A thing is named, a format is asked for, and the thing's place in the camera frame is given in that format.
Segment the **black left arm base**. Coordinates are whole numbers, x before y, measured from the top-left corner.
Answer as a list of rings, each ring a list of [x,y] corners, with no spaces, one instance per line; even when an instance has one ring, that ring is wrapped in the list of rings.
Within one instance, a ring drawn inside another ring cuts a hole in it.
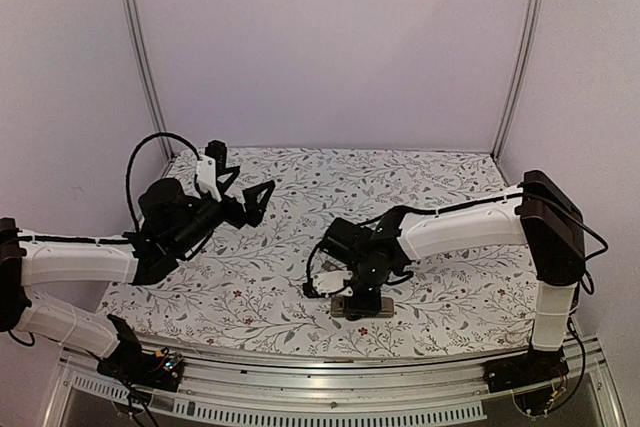
[[[128,386],[177,392],[184,373],[183,356],[168,347],[145,353],[124,319],[112,314],[107,319],[114,324],[119,343],[110,356],[98,361],[97,372]]]

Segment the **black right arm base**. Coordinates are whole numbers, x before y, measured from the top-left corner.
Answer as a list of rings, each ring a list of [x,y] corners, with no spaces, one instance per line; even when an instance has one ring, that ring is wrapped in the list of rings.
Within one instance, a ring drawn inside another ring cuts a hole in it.
[[[513,397],[525,415],[548,414],[566,390],[569,368],[563,348],[541,351],[529,347],[523,354],[487,361],[483,380],[491,393],[522,389]]]

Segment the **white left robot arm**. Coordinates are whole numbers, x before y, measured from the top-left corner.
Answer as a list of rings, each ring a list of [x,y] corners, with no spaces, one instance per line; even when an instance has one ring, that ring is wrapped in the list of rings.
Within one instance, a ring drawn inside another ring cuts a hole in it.
[[[86,350],[128,381],[148,373],[148,359],[133,330],[121,318],[100,317],[36,291],[52,282],[99,281],[134,286],[156,285],[195,256],[226,223],[256,227],[264,217],[274,181],[227,195],[231,183],[219,183],[212,162],[204,166],[200,195],[185,193],[181,182],[166,177],[139,198],[142,226],[107,238],[41,235],[1,221],[1,329],[28,332],[60,345]]]

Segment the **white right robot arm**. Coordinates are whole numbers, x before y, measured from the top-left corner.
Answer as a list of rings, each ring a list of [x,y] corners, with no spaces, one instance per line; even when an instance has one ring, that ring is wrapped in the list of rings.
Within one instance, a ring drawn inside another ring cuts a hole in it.
[[[309,297],[343,296],[348,316],[374,317],[381,289],[411,278],[409,267],[431,256],[484,247],[529,252],[538,281],[531,350],[517,374],[537,383],[552,371],[562,347],[574,292],[586,273],[586,225],[581,210],[542,171],[487,197],[420,209],[394,206],[372,222],[334,219],[316,246],[341,264],[306,274]]]

